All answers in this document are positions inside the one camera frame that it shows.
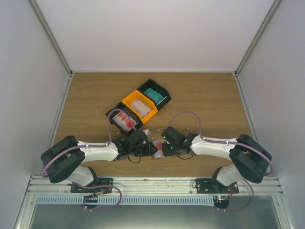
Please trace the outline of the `brown leather card holder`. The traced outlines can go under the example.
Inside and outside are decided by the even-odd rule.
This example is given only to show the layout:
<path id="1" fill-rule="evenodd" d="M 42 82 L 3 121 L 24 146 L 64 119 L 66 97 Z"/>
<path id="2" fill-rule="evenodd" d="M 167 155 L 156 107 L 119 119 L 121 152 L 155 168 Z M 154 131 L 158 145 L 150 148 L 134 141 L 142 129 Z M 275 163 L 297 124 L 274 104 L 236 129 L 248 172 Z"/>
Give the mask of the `brown leather card holder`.
<path id="1" fill-rule="evenodd" d="M 155 152 L 152 156 L 153 159 L 161 159 L 164 158 L 164 153 L 163 153 L 163 148 L 162 145 L 163 143 L 167 144 L 166 140 L 155 140 L 152 142 L 153 145 L 157 148 L 157 152 Z"/>

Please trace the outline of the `red white credit card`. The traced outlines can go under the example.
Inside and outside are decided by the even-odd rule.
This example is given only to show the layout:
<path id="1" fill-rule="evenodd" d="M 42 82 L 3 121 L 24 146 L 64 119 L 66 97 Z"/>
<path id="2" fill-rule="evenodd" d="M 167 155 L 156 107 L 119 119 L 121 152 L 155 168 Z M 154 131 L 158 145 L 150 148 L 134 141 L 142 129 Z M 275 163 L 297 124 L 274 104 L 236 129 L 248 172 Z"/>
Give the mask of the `red white credit card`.
<path id="1" fill-rule="evenodd" d="M 157 148 L 157 153 L 162 153 L 163 152 L 163 143 L 165 143 L 166 141 L 163 140 L 156 140 L 153 141 L 154 146 Z"/>

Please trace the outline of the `black bin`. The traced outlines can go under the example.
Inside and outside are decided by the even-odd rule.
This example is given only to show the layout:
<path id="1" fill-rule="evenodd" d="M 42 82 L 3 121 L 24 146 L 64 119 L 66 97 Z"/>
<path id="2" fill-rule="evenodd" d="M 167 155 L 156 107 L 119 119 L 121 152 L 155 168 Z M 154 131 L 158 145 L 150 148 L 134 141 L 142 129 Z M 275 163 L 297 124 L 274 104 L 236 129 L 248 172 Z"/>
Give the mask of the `black bin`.
<path id="1" fill-rule="evenodd" d="M 137 90 L 152 100 L 158 111 L 171 101 L 169 92 L 153 79 L 148 79 Z"/>
<path id="2" fill-rule="evenodd" d="M 114 111 L 109 120 L 112 125 L 115 125 L 122 134 L 129 135 L 135 129 L 140 129 L 143 126 L 142 116 L 140 112 L 145 108 L 145 104 L 136 99 L 130 105 L 119 102 L 115 107 L 109 110 L 105 115 L 108 116 L 112 110 Z"/>

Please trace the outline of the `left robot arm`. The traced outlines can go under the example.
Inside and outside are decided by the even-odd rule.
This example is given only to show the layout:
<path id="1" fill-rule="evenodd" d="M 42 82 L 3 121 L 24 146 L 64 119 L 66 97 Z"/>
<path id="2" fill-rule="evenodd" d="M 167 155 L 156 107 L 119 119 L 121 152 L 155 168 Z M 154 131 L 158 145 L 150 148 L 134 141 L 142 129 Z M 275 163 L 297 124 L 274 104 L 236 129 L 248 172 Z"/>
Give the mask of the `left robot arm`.
<path id="1" fill-rule="evenodd" d="M 67 180 L 92 193 L 97 190 L 99 180 L 93 168 L 83 167 L 82 163 L 114 162 L 128 159 L 131 155 L 142 158 L 152 156 L 157 151 L 143 130 L 107 143 L 85 143 L 70 135 L 41 155 L 41 176 L 47 177 L 53 184 Z"/>

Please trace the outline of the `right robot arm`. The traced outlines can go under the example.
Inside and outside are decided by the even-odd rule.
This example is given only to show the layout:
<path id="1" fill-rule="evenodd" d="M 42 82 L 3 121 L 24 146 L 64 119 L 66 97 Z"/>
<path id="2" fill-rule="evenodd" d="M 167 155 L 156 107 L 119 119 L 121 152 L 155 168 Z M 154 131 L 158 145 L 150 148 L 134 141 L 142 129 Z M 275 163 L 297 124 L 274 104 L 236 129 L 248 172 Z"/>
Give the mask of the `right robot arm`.
<path id="1" fill-rule="evenodd" d="M 216 193 L 222 193 L 231 184 L 242 180 L 259 184 L 271 166 L 272 156 L 248 135 L 233 139 L 207 138 L 199 134 L 184 136 L 169 126 L 162 132 L 162 137 L 166 140 L 162 146 L 165 156 L 209 155 L 232 162 L 214 172 L 210 183 Z"/>

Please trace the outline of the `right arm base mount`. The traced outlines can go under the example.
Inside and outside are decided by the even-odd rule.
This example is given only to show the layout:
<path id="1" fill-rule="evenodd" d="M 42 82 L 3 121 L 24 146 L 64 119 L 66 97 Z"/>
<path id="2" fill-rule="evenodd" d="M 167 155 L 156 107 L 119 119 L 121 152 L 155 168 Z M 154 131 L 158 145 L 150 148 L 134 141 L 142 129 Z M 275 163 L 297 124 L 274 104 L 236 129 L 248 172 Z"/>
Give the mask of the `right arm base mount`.
<path id="1" fill-rule="evenodd" d="M 238 184 L 232 183 L 224 186 L 211 178 L 196 178 L 191 182 L 191 186 L 196 189 L 198 194 L 238 194 Z"/>

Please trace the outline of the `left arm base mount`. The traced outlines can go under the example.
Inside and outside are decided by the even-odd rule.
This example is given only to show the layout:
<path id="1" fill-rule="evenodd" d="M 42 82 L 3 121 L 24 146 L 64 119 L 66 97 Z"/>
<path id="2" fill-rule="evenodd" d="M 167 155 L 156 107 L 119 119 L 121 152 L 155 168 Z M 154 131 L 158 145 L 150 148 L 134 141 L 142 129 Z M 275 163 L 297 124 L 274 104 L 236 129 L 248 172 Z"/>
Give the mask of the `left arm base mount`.
<path id="1" fill-rule="evenodd" d="M 93 181 L 89 185 L 86 186 L 86 188 L 78 186 L 76 183 L 72 182 L 68 184 L 70 186 L 70 192 L 71 193 L 88 193 L 88 194 L 108 194 L 112 192 L 111 187 L 100 187 L 100 188 L 91 188 L 96 186 L 102 186 L 102 185 L 109 185 L 111 186 L 113 184 L 113 178 L 98 178 L 97 180 Z"/>

